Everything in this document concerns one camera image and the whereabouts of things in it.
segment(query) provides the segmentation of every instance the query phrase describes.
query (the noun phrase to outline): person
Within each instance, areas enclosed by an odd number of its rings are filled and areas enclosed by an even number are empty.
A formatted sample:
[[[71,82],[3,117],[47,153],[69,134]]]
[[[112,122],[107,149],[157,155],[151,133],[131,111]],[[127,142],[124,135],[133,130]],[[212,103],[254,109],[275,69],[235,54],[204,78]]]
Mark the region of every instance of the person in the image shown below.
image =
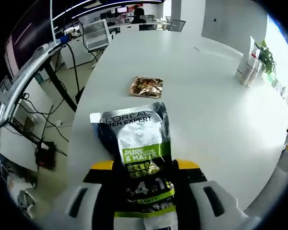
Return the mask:
[[[142,19],[141,16],[144,16],[143,8],[136,7],[133,13],[133,21],[131,24],[146,23],[146,20]]]

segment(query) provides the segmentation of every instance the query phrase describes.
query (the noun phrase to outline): ceiling light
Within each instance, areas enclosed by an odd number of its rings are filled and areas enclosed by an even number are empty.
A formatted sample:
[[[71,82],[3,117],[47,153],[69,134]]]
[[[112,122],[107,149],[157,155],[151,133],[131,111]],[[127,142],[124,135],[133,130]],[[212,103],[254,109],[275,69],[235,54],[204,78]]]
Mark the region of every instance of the ceiling light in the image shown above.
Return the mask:
[[[83,8],[90,9],[92,7],[99,6],[99,5],[101,5],[101,3],[100,3],[100,1],[97,1],[97,2],[94,2],[93,4],[88,5],[88,6],[84,6]]]
[[[111,6],[111,5],[115,5],[115,4],[120,4],[120,3],[129,3],[129,2],[139,2],[139,1],[136,1],[136,0],[132,0],[132,1],[121,1],[121,2],[116,2],[116,3],[111,3],[111,4],[107,4],[107,5],[102,5],[102,6],[98,6],[98,7],[95,7],[93,9],[90,9],[88,11],[85,11],[85,12],[82,12],[80,14],[77,14],[76,16],[73,16],[72,19],[76,18],[76,17],[79,17],[80,15],[82,14],[85,14],[85,13],[88,13],[90,11],[93,11],[93,10],[97,10],[99,8],[102,8],[102,7],[105,7],[105,6]],[[162,0],[154,0],[153,2],[162,2]]]
[[[74,9],[74,8],[76,8],[76,7],[78,7],[78,6],[82,5],[82,4],[85,4],[85,3],[89,2],[89,1],[92,1],[92,0],[86,0],[86,1],[80,2],[79,4],[77,4],[77,5],[73,6],[73,7],[68,8],[66,11],[60,13],[58,16],[56,16],[52,20],[53,21],[56,20],[57,18],[61,17],[63,14],[65,14],[68,11],[70,11],[71,9]]]

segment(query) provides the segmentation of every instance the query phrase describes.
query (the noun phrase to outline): potted plant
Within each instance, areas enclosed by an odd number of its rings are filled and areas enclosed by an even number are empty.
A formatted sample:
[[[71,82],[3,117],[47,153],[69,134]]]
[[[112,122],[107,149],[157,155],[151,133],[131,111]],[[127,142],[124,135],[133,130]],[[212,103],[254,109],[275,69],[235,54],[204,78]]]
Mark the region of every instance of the potted plant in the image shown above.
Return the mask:
[[[267,74],[275,73],[276,62],[273,60],[273,54],[270,52],[265,41],[263,40],[261,43],[256,42],[255,45],[260,49],[258,59],[263,63],[262,71]]]

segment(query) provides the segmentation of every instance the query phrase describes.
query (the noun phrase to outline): green label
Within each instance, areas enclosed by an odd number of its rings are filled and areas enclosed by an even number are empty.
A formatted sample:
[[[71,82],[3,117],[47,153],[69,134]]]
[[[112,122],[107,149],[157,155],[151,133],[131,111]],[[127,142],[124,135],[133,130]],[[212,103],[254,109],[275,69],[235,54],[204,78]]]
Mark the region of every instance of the green label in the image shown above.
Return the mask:
[[[158,200],[162,200],[165,198],[168,198],[170,196],[173,196],[175,194],[175,190],[172,189],[166,193],[160,194],[160,195],[156,195],[154,197],[151,198],[147,198],[147,199],[142,199],[142,200],[137,200],[139,204],[149,204],[149,203],[153,203],[156,202]]]
[[[166,155],[164,144],[155,144],[134,149],[123,149],[124,163],[147,161]]]
[[[164,215],[169,212],[176,211],[176,207],[174,205],[162,209],[157,212],[149,212],[149,213],[141,213],[141,212],[115,212],[114,217],[133,217],[133,218],[149,218],[149,217],[157,217]]]

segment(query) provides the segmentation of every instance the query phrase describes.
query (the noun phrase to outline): white table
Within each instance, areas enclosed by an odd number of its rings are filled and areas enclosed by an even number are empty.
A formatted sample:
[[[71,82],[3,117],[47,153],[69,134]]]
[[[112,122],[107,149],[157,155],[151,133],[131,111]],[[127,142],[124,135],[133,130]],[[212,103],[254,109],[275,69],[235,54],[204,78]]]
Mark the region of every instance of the white table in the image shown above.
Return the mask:
[[[244,210],[269,180],[283,149],[288,108],[263,79],[241,86],[237,63],[200,52],[182,33],[119,34],[100,58],[76,111],[68,153],[69,185],[81,183],[92,164],[110,159],[94,137],[89,115],[150,104],[129,95],[135,76],[164,80],[173,158],[201,166],[238,199]],[[131,58],[126,49],[133,51]]]

